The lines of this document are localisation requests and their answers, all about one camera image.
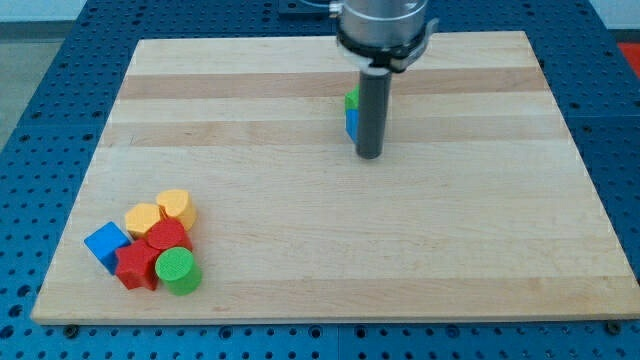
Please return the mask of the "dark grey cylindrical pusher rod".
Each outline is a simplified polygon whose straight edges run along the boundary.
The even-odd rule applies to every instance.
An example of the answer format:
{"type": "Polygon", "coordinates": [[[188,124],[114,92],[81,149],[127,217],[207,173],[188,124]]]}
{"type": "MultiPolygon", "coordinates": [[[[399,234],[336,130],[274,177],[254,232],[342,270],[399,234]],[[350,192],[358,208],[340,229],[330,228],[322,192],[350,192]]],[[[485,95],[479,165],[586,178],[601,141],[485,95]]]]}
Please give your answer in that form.
{"type": "Polygon", "coordinates": [[[391,79],[389,72],[360,73],[356,153],[363,159],[375,159],[382,153],[391,79]]]}

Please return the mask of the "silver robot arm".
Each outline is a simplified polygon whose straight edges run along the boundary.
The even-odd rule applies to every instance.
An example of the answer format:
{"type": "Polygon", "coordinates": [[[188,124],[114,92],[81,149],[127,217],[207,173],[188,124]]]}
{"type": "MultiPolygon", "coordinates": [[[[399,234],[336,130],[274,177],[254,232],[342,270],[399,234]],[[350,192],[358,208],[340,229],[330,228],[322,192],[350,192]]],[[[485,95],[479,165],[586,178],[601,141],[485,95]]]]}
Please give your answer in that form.
{"type": "Polygon", "coordinates": [[[383,152],[392,77],[425,53],[439,26],[427,18],[427,0],[336,0],[336,41],[359,69],[355,151],[363,159],[383,152]]]}

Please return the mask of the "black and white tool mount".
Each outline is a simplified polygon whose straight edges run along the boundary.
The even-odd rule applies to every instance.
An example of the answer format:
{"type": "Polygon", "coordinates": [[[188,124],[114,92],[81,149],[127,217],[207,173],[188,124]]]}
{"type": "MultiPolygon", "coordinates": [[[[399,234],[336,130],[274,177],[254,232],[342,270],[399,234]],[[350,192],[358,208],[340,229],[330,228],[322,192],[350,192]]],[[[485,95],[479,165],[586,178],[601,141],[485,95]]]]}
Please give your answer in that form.
{"type": "Polygon", "coordinates": [[[430,37],[437,32],[439,19],[428,21],[408,42],[394,46],[364,45],[338,29],[336,43],[344,57],[367,74],[403,73],[427,50],[430,37]]]}

